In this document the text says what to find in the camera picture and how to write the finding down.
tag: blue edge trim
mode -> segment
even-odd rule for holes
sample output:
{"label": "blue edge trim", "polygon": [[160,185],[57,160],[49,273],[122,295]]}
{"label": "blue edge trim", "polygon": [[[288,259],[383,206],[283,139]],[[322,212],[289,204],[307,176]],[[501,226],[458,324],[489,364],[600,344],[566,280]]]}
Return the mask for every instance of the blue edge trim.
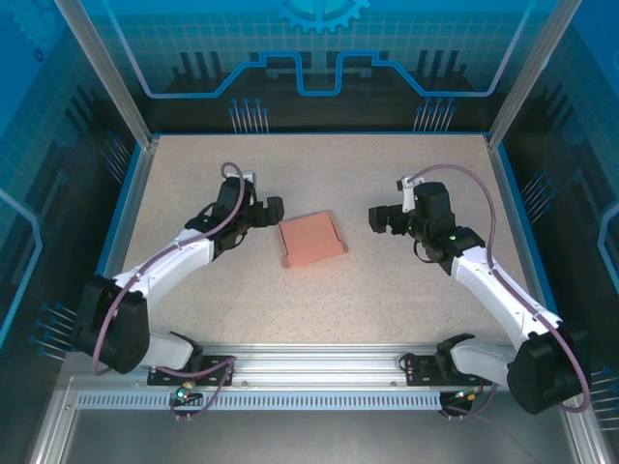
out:
{"label": "blue edge trim", "polygon": [[[377,131],[377,132],[333,132],[333,134],[338,134],[338,133],[339,134],[343,134],[343,133],[412,134],[414,133],[417,135],[431,134],[431,132],[411,132],[411,131],[408,131],[408,132],[384,132],[384,131],[382,132],[380,131]],[[439,133],[442,135],[447,135],[445,132],[439,132]],[[459,133],[459,134],[476,134],[476,133],[479,134],[481,133],[483,135],[486,135],[486,132],[449,132],[449,134],[455,134],[455,133]],[[163,133],[155,134],[155,136],[160,136],[160,135],[187,135],[187,134],[163,134]],[[141,147],[136,146],[133,152],[132,162],[129,166],[129,171],[127,172],[125,184],[123,185],[123,188],[120,192],[118,203],[116,205],[116,210],[114,211],[112,222],[109,225],[109,231],[107,233],[107,238],[105,239],[105,244],[103,245],[101,259],[99,260],[99,265],[97,266],[97,274],[100,274],[103,272],[103,269],[105,268],[105,263],[107,262],[109,253],[111,252],[112,244],[118,233],[118,225],[120,222],[121,215],[123,214],[123,210],[125,209],[125,204],[127,203],[129,189],[133,181],[133,175],[135,173],[135,168],[137,166],[138,159],[140,157],[140,151],[141,151]],[[556,314],[557,308],[556,308],[556,304],[554,301],[554,297],[552,296],[552,292],[550,291],[550,284],[548,282],[548,278],[545,273],[544,265],[542,264],[542,257],[540,256],[537,243],[535,242],[535,238],[533,237],[533,230],[531,229],[531,225],[529,223],[526,212],[524,210],[522,198],[520,197],[520,194],[518,192],[518,188],[516,184],[516,177],[514,176],[514,171],[512,170],[512,166],[510,165],[507,152],[505,151],[505,147],[503,146],[502,143],[499,145],[498,152],[499,152],[501,162],[503,163],[503,166],[505,168],[505,174],[507,176],[507,181],[509,183],[511,194],[514,197],[514,201],[516,203],[516,211],[517,211],[520,223],[522,224],[522,230],[524,232],[524,239],[526,241],[527,246],[529,247],[531,257],[533,259],[534,271],[540,282],[540,287],[544,295],[546,308],[549,311],[552,311]]]}

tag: glass panel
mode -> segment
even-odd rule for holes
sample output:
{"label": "glass panel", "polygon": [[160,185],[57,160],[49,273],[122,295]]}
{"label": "glass panel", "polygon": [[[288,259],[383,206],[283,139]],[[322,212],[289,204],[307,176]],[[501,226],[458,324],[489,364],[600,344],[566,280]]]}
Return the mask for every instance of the glass panel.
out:
{"label": "glass panel", "polygon": [[565,320],[591,334],[594,408],[619,441],[619,5],[585,0],[504,143]]}
{"label": "glass panel", "polygon": [[0,436],[16,463],[71,349],[55,304],[95,271],[134,141],[53,2],[1,7]]}
{"label": "glass panel", "polygon": [[86,0],[152,131],[486,131],[554,0]]}

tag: beige work surface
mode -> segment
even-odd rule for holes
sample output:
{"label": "beige work surface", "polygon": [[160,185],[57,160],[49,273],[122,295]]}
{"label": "beige work surface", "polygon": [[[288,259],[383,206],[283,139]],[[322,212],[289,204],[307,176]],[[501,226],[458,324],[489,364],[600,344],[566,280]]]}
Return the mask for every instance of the beige work surface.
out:
{"label": "beige work surface", "polygon": [[[413,254],[408,237],[372,233],[368,208],[401,203],[396,179],[439,162],[475,171],[497,204],[495,257],[523,284],[514,239],[480,135],[187,135],[161,138],[125,261],[166,246],[215,201],[220,166],[257,175],[259,199],[281,196],[285,217],[333,212],[348,253],[285,269],[277,227],[252,229],[151,309],[155,332],[202,342],[437,342],[463,332],[508,341],[468,290]],[[489,213],[463,174],[437,171],[457,222],[486,238]]]}

